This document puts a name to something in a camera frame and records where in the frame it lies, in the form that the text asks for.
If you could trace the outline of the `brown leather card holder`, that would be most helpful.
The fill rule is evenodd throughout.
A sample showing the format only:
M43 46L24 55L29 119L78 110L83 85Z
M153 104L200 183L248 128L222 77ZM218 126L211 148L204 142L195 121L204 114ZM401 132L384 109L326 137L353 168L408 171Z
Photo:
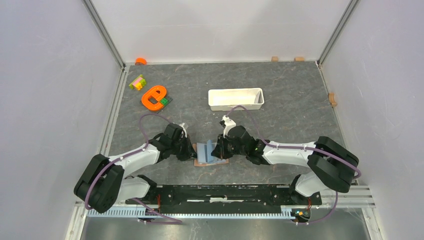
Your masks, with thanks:
M196 152L196 158L194 159L195 167L208 167L229 163L229 159L212 156L212 151L217 146L217 143L212 140L208 140L206 143L194 143L192 146Z

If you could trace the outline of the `white plastic tray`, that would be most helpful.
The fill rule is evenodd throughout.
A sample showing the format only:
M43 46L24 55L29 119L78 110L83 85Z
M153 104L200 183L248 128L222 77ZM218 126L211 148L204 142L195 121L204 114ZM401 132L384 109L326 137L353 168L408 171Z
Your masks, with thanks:
M208 105L212 111L230 111L241 105L248 110L259 110L264 104L261 88L210 89Z

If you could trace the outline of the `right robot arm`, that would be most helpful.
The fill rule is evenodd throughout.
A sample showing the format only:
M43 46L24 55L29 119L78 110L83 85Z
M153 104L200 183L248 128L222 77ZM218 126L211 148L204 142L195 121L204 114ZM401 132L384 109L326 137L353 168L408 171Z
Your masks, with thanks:
M310 172L293 180L288 191L289 199L295 204L302 204L322 190L348 193L360 174L358 157L327 136L308 143L278 143L255 139L243 126L235 126L227 134L218 135L211 155L219 159L240 155L255 165L309 168Z

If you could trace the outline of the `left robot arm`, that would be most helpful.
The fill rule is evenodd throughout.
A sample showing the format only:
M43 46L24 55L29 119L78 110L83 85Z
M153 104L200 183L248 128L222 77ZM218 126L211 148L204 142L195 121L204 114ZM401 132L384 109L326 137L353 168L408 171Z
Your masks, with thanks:
M104 213L115 203L132 198L151 204L157 198L153 183L139 176L130 176L170 156L180 161L197 156L184 123L169 123L164 132L134 150L115 156L93 156L73 193L84 201L87 209L94 209L98 213Z

